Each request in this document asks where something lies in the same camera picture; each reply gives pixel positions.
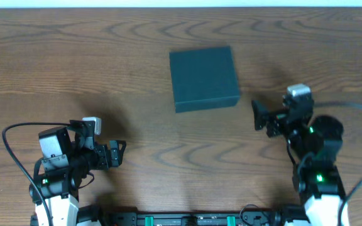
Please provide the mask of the dark green box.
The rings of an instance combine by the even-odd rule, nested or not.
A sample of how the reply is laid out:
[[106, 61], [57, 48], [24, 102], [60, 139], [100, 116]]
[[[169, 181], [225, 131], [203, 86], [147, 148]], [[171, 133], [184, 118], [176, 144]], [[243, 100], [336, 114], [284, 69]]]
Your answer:
[[176, 113], [232, 107], [240, 100], [230, 46], [169, 53]]

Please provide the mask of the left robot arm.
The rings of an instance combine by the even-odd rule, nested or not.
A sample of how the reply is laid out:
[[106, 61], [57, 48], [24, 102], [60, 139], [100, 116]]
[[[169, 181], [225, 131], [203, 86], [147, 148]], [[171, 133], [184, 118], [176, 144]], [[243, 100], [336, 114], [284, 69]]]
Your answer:
[[126, 141], [106, 144], [94, 141], [94, 130], [77, 133], [71, 141], [64, 126], [39, 133], [43, 157], [33, 170], [29, 193], [35, 204], [38, 225], [77, 225], [98, 221], [85, 213], [78, 217], [82, 180], [94, 176], [92, 170], [108, 170], [122, 164]]

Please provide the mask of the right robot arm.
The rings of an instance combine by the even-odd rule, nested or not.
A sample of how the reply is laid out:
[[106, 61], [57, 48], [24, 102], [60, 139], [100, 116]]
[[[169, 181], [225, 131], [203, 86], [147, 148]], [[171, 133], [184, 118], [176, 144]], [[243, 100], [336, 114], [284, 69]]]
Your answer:
[[300, 205], [285, 205], [274, 213], [270, 225], [342, 225], [346, 192], [335, 161], [343, 144], [343, 125], [331, 116], [314, 117], [313, 100], [284, 103], [275, 111], [257, 100], [251, 103], [255, 129], [285, 138], [300, 198]]

